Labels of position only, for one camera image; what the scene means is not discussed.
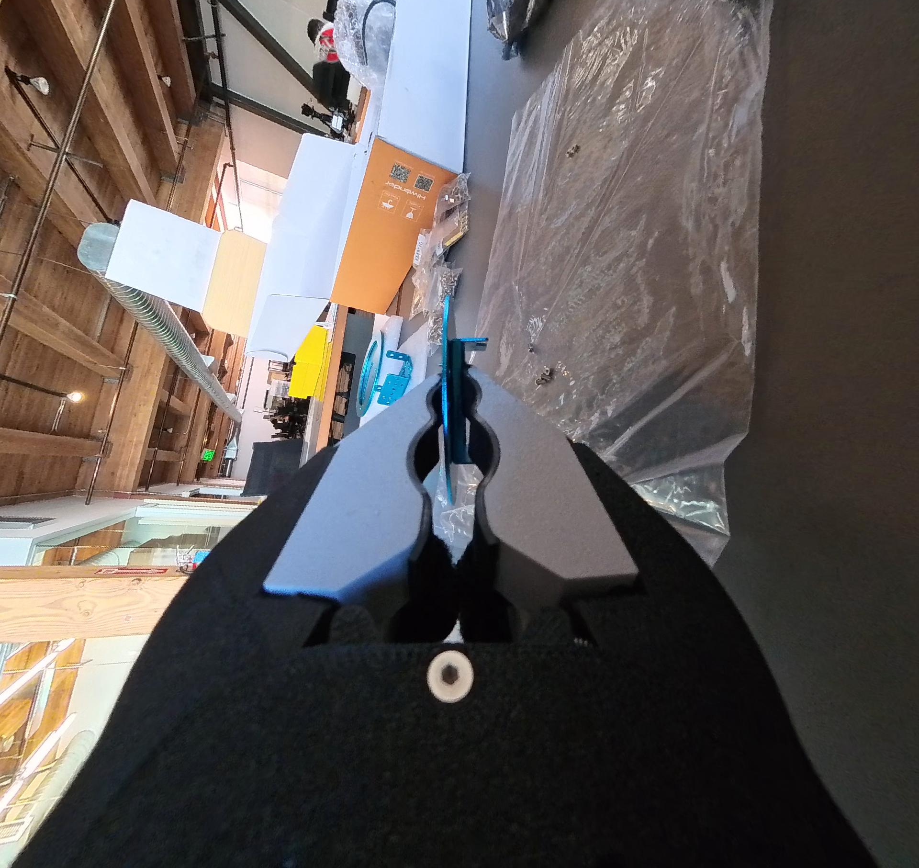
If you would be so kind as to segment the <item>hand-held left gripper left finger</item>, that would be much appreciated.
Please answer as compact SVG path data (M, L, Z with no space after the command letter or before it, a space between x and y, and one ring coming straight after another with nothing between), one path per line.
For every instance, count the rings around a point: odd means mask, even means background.
M444 586L444 545L425 482L440 462L433 375L351 434L264 580L272 595L405 606Z

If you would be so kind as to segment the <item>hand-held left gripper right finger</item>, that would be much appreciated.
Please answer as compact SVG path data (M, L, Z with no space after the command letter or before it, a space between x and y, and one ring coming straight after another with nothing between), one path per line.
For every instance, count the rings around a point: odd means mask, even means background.
M475 523L496 592L539 611L633 587L637 565L568 437L484 372L466 378L483 474Z

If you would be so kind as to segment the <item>blue round metal plate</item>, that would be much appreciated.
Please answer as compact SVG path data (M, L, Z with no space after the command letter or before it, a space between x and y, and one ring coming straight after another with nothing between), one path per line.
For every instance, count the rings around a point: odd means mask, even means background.
M469 421L465 401L467 345L455 334L454 296L447 294L443 303L441 341L441 422L443 468L447 501L455 505L459 466L471 463L469 454Z

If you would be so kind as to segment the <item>blue metal servo bracket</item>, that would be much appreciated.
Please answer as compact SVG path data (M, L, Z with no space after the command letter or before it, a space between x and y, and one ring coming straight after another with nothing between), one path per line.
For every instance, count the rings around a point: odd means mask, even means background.
M468 447L468 413L464 402L464 379L468 351L487 348L487 338L450 338L445 344L442 375L442 427L447 464L471 462Z

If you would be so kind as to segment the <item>clear plastic bag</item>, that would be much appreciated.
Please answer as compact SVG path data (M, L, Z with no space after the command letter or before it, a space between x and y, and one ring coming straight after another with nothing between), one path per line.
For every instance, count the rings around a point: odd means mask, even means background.
M595 2L514 115L477 322L477 366L711 565L752 407L773 3Z

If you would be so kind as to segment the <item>grey desk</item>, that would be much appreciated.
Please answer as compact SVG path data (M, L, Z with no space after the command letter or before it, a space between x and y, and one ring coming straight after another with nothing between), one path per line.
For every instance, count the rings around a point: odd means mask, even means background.
M750 428L714 574L880 866L917 866L917 0L774 0Z

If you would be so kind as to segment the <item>yellow bin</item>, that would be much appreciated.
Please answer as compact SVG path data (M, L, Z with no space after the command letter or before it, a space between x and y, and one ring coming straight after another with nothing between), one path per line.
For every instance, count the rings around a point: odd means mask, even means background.
M332 332L327 323L313 325L293 359L289 398L323 399L331 352Z

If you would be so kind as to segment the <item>white foam sheet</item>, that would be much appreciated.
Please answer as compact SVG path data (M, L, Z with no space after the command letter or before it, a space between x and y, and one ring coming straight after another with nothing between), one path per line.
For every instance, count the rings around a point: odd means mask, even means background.
M401 316L387 316L384 314L375 314L372 324L372 331L370 333L370 339L365 347L364 354L358 359L358 364L355 368L355 385L353 387L352 395L355 399L356 409L357 408L357 390L359 383L359 376L361 367L364 362L365 354L367 352L368 346L370 345L370 340L372 334L381 330L385 335L385 342L387 349L393 349L399 352L408 354L413 361L414 369L411 377L411 382L408 390L409 391L416 388L423 380L428 376L427 374L427 364L428 364L428 322L423 322L422 324L417 323L415 320L405 320ZM399 373L400 363L398 361L393 361L385 359L385 365L383 371L387 375L390 372ZM363 425L359 424L361 427L370 422L370 419L365 422Z

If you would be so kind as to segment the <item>pile of screw bags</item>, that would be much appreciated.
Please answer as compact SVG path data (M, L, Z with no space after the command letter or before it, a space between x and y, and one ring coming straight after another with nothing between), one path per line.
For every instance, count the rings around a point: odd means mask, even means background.
M456 293L462 272L449 258L451 248L469 230L469 178L469 173L460 173L441 188L433 226L421 232L416 246L410 318L419 315L425 318L429 356L433 356L443 343L446 301Z

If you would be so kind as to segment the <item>orange white cardboard box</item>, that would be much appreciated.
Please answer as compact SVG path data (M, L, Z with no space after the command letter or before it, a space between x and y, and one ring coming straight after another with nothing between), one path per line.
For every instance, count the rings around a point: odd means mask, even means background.
M383 313L462 173L472 0L397 0L354 144L304 135L272 224L247 355L290 360L327 303Z

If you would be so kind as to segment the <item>bubble wrap bundle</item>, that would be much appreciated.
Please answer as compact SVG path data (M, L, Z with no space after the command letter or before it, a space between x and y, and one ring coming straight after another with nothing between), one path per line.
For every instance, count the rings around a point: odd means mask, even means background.
M339 62L370 92L384 88L397 0L338 0L334 40Z

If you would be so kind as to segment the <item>long blue perforated bracket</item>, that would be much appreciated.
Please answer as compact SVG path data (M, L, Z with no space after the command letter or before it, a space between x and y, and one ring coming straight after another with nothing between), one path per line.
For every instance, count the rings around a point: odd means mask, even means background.
M400 363L399 373L390 372L382 383L375 386L377 402L382 406L390 406L400 400L409 388L414 369L412 358L403 352L388 349L386 359Z

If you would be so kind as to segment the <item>silver corrugated air duct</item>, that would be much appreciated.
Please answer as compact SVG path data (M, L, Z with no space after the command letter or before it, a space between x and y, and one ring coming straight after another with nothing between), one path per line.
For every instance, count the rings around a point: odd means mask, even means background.
M232 422L240 424L242 414L235 397L221 385L215 358L203 354L171 305L164 299L104 276L120 228L111 223L89 225L76 249L77 257L89 273L115 298L140 327L154 338L169 359Z

